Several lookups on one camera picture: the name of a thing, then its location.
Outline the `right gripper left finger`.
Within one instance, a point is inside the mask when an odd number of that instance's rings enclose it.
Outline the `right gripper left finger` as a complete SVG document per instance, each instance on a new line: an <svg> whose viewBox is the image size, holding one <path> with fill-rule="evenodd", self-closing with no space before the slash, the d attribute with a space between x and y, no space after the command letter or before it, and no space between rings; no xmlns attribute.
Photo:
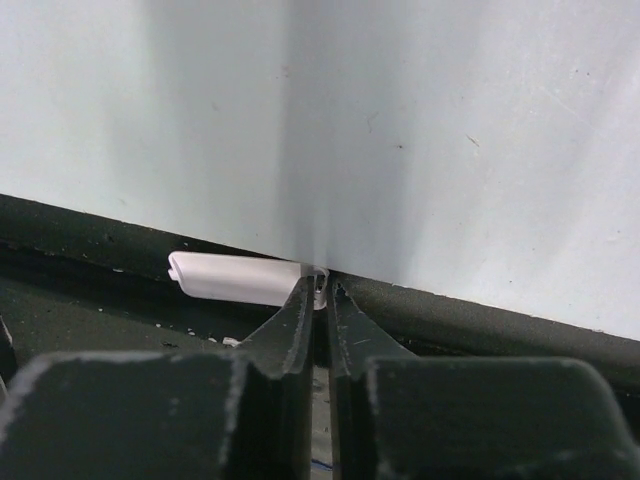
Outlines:
<svg viewBox="0 0 640 480"><path fill-rule="evenodd" d="M56 352L1 407L5 479L306 479L312 278L234 348Z"/></svg>

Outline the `white battery compartment cover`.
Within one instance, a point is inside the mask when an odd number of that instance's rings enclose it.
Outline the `white battery compartment cover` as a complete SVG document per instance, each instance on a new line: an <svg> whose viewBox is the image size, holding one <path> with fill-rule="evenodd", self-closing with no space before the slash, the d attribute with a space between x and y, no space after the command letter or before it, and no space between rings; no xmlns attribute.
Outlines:
<svg viewBox="0 0 640 480"><path fill-rule="evenodd" d="M174 251L168 274L188 296L282 307L298 280L314 278L314 308L326 307L329 271L286 260Z"/></svg>

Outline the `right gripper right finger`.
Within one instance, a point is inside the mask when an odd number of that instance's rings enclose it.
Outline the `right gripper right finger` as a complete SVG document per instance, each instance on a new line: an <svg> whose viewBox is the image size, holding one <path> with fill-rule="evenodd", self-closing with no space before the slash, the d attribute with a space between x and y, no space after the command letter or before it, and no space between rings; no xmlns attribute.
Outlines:
<svg viewBox="0 0 640 480"><path fill-rule="evenodd" d="M421 357L327 292L338 479L635 479L606 380L563 357Z"/></svg>

